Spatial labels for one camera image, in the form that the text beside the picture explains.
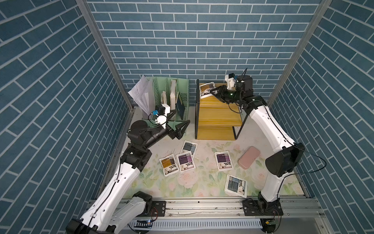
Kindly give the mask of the yellow coffee bag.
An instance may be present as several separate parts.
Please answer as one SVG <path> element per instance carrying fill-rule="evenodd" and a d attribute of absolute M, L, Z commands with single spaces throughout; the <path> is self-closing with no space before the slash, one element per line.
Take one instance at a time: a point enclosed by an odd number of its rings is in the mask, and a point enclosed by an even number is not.
<path fill-rule="evenodd" d="M 216 88 L 216 85 L 214 82 L 209 82 L 205 84 L 199 85 L 199 96 L 200 99 L 208 98 L 213 96 L 211 91 Z"/>
<path fill-rule="evenodd" d="M 168 155 L 160 159 L 159 161 L 161 163 L 162 171 L 165 177 L 171 176 L 180 171 L 174 154 Z"/>

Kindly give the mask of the purple coffee bag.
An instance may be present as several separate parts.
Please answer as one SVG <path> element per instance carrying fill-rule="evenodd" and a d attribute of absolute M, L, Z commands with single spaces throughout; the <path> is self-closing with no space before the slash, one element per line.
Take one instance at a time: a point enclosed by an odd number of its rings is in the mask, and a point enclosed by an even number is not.
<path fill-rule="evenodd" d="M 177 158 L 177 162 L 179 164 L 179 169 L 181 173 L 184 173 L 184 172 L 187 172 L 187 171 L 190 171 L 196 168 L 191 151 L 178 154 L 176 158 Z"/>
<path fill-rule="evenodd" d="M 229 151 L 215 152 L 214 155 L 219 171 L 228 171 L 233 169 Z"/>

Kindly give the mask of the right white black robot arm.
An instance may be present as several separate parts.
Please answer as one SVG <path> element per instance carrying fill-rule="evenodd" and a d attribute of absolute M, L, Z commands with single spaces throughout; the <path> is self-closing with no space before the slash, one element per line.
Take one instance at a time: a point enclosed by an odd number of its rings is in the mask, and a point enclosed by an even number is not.
<path fill-rule="evenodd" d="M 278 124 L 272 116 L 266 101 L 261 96 L 253 94 L 253 80 L 251 76 L 234 77 L 232 88 L 221 85 L 209 90 L 219 101 L 234 103 L 245 111 L 260 127 L 274 154 L 265 160 L 268 175 L 264 188 L 259 192 L 257 200 L 243 201 L 244 213 L 247 215 L 283 215 L 279 192 L 284 180 L 292 175 L 298 165 L 305 147 L 296 143 Z"/>

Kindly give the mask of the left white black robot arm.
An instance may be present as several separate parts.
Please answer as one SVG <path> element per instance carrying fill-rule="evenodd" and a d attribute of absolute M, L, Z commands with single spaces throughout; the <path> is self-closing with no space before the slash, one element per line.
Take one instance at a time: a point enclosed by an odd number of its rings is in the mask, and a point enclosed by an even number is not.
<path fill-rule="evenodd" d="M 135 121 L 127 133 L 130 143 L 119 159 L 116 171 L 93 205 L 80 219 L 71 219 L 66 226 L 68 234 L 118 234 L 134 218 L 148 215 L 152 210 L 153 197 L 144 192 L 135 193 L 120 210 L 117 209 L 126 191 L 143 171 L 152 156 L 150 147 L 165 136 L 181 139 L 189 120 L 169 126 L 168 121 L 175 115 L 158 115 L 156 126 L 149 127 L 146 121 Z"/>

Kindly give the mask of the wooden three-tier shelf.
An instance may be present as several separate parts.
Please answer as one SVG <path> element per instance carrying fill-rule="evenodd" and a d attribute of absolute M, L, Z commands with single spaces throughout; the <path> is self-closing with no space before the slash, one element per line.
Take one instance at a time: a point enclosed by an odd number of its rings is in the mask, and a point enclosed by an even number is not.
<path fill-rule="evenodd" d="M 207 88 L 219 87 L 220 83 L 200 83 L 197 80 L 195 138 L 197 140 L 236 140 L 247 119 L 235 104 L 220 102 L 216 97 L 201 98 Z"/>

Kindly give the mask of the dark blue book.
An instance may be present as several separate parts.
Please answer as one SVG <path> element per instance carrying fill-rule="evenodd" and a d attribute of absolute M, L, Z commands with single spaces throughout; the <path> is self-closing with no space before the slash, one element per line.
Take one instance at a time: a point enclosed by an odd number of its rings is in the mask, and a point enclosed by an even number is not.
<path fill-rule="evenodd" d="M 176 115 L 181 120 L 184 119 L 185 110 L 186 110 L 186 107 L 183 103 L 182 96 L 180 95 L 180 92 L 177 92 L 177 96 L 176 96 Z"/>

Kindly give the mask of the beige book tall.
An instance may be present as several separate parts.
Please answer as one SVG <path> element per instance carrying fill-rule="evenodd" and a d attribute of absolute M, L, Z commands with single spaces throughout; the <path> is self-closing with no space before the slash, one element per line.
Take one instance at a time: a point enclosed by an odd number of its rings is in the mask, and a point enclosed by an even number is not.
<path fill-rule="evenodd" d="M 176 83 L 177 80 L 171 80 L 170 82 L 170 109 L 175 110 L 176 109 Z"/>

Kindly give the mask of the beige book thin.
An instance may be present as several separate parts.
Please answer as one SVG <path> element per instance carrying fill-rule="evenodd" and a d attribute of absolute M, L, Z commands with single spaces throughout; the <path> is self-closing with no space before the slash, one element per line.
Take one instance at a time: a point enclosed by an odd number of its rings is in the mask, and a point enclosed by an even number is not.
<path fill-rule="evenodd" d="M 162 96 L 161 96 L 161 103 L 162 104 L 167 104 L 167 94 L 165 91 L 162 92 Z"/>

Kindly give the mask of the green desk file organizer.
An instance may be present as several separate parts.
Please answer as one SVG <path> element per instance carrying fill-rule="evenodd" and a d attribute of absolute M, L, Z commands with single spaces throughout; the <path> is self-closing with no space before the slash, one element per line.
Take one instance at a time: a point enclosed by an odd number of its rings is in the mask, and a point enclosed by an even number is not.
<path fill-rule="evenodd" d="M 189 125 L 189 80 L 142 76 L 138 84 L 142 120 L 148 125 L 145 130 L 170 127 L 184 135 Z"/>

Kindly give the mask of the white papers in organizer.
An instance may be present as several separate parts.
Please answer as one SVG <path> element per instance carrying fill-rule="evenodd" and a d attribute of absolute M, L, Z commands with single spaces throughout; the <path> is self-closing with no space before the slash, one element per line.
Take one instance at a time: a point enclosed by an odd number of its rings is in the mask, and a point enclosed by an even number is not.
<path fill-rule="evenodd" d="M 129 91 L 129 95 L 141 109 L 143 119 L 148 120 L 148 115 L 155 110 L 153 79 L 143 75 Z"/>

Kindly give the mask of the pink case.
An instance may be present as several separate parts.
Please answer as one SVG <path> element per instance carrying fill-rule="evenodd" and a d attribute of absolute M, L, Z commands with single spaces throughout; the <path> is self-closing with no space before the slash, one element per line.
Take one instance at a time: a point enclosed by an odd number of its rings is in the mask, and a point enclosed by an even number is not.
<path fill-rule="evenodd" d="M 250 168 L 252 163 L 259 157 L 260 154 L 261 152 L 257 148 L 251 146 L 238 160 L 238 165 L 246 170 Z"/>

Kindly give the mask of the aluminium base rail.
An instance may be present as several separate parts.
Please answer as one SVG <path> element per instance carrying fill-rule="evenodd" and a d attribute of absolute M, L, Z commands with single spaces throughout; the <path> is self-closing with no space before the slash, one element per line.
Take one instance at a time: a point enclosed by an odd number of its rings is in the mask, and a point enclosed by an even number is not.
<path fill-rule="evenodd" d="M 316 199 L 305 197 L 281 198 L 277 207 L 263 213 L 257 210 L 254 200 L 244 198 L 188 198 L 153 199 L 149 213 L 139 213 L 138 218 L 323 218 L 325 214 Z"/>

